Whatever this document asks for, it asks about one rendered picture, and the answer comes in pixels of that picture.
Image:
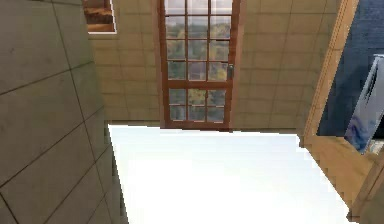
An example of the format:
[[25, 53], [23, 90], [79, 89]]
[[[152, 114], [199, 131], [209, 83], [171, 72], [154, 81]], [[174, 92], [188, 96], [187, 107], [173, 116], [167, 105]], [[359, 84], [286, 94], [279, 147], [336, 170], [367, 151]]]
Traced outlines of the brown glazed room door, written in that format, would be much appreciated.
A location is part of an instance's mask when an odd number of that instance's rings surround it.
[[[161, 126], [230, 130], [242, 0], [159, 0]], [[227, 80], [227, 66], [234, 65]]]

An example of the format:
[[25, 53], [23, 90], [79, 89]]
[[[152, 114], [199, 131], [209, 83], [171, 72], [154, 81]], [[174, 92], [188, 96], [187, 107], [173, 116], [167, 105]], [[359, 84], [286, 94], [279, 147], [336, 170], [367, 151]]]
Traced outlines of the pale blue grey fridge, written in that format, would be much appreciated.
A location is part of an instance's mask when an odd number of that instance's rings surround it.
[[384, 146], [384, 54], [375, 54], [344, 139], [360, 154]]

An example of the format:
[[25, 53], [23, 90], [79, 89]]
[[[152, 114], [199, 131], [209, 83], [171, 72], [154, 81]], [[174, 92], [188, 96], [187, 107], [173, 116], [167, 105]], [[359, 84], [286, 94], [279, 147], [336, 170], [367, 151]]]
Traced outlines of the white framed wall picture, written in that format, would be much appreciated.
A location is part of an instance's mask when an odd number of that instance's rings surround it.
[[82, 0], [89, 33], [115, 33], [113, 0]]

